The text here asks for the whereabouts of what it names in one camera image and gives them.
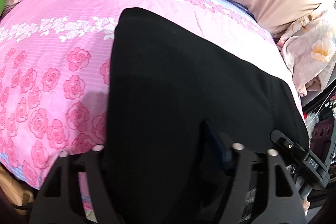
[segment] bed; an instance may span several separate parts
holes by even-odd
[[[282,79],[303,117],[293,71],[272,34],[237,2],[22,0],[0,21],[0,161],[30,186],[41,187],[61,151],[83,153],[104,143],[114,29],[130,7],[161,15]],[[80,180],[90,212],[84,174]]]

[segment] silver bolt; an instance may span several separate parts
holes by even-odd
[[[234,143],[232,147],[235,150],[243,150],[245,148],[244,145],[242,145],[241,143]]]
[[[69,152],[68,152],[68,151],[62,151],[62,152],[59,154],[59,157],[60,157],[60,158],[65,158],[65,157],[67,157],[67,156],[69,156]]]
[[[104,149],[104,146],[102,144],[97,144],[92,147],[92,150],[95,152],[102,151]]]
[[[267,150],[267,153],[268,153],[269,155],[273,156],[273,157],[279,155],[279,152],[276,151],[275,149],[269,149],[269,150]]]

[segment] white rose pattern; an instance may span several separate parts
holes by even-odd
[[[48,35],[55,32],[60,33],[58,37],[61,42],[65,42],[67,39],[75,37],[82,37],[86,33],[101,32],[104,31],[104,40],[114,39],[114,30],[117,25],[114,18],[98,18],[92,17],[94,22],[89,20],[68,21],[67,16],[61,18],[43,18],[40,24],[27,22],[12,25],[8,28],[5,26],[0,27],[0,43],[5,39],[10,40],[15,38],[16,43],[23,39],[30,37],[34,33],[38,33],[39,36]]]
[[[70,21],[64,26],[64,30],[73,30],[77,28],[77,24],[74,21]]]

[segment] wrinkled fabric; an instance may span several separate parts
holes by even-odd
[[[336,63],[335,0],[293,22],[277,43],[298,94],[322,92]]]

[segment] black pants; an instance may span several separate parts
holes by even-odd
[[[227,180],[206,157],[200,123],[256,152],[279,129],[308,148],[288,85],[149,11],[126,9],[110,67],[107,181],[127,224],[188,223]],[[205,218],[211,220],[210,210]]]

